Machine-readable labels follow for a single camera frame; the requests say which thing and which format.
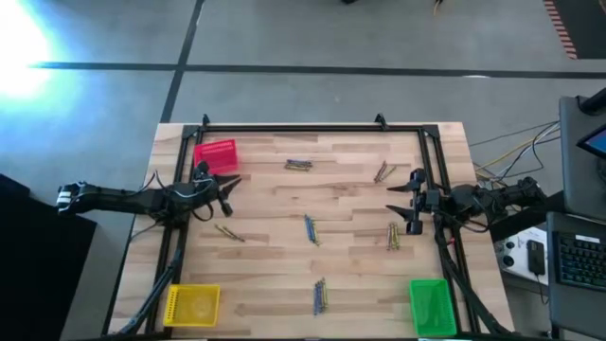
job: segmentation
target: yellow basket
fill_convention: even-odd
[[[219,315],[219,285],[173,284],[164,311],[167,327],[214,327]]]

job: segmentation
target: green basket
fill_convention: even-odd
[[[456,335],[455,314],[446,279],[411,280],[410,308],[418,336]]]

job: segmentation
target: wooden table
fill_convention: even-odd
[[[475,183],[462,124],[438,125],[452,186]],[[163,182],[170,183],[182,128],[182,124],[158,126],[147,178],[158,170]],[[208,223],[191,220],[181,276],[184,284],[221,285],[218,326],[176,328],[173,337],[416,336],[408,282],[443,278],[434,228],[425,216],[422,235],[402,235],[401,249],[387,251],[387,224],[398,222],[401,233],[405,224],[385,205],[408,205],[410,195],[386,189],[406,183],[410,171],[422,167],[418,137],[408,133],[205,133],[204,142],[229,138],[237,141],[238,173],[243,178],[230,196],[234,215],[224,218],[215,209],[215,219]],[[313,168],[310,172],[285,170],[289,158],[312,160]],[[398,168],[384,183],[374,184],[384,160]],[[319,247],[308,241],[304,214],[316,220]],[[134,232],[150,224],[150,218],[139,216]],[[227,239],[214,224],[227,226],[246,243]],[[152,229],[131,242],[110,332],[124,326],[149,294],[162,229]],[[465,231],[463,241],[474,290],[497,319],[513,330],[490,235]],[[313,316],[312,288],[322,277],[330,305],[327,313]],[[457,301],[464,329],[468,328],[460,295]],[[162,324],[164,306],[163,300],[157,326]]]

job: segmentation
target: gray floor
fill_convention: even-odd
[[[194,0],[24,2],[24,27],[44,37],[33,59],[53,62],[176,63]],[[572,61],[542,0],[206,0],[189,63],[369,66],[516,71],[606,70]],[[27,42],[7,51],[23,52]],[[12,72],[12,76],[21,73]],[[53,203],[60,184],[87,180],[138,187],[172,72],[35,70],[37,87],[0,86],[0,172]],[[557,119],[558,98],[591,95],[606,81],[187,72],[172,122],[463,121],[470,142]],[[472,148],[488,162],[533,136]],[[542,145],[533,176],[561,189],[558,142]],[[535,167],[531,158],[516,170]],[[492,170],[499,170],[497,164]],[[63,338],[99,334],[132,216],[91,213],[101,228]],[[516,329],[547,327],[536,294],[508,289]]]

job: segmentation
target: red basket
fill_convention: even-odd
[[[208,171],[213,174],[235,171],[238,169],[236,141],[231,139],[199,144],[193,150],[193,160],[196,165],[205,161]]]

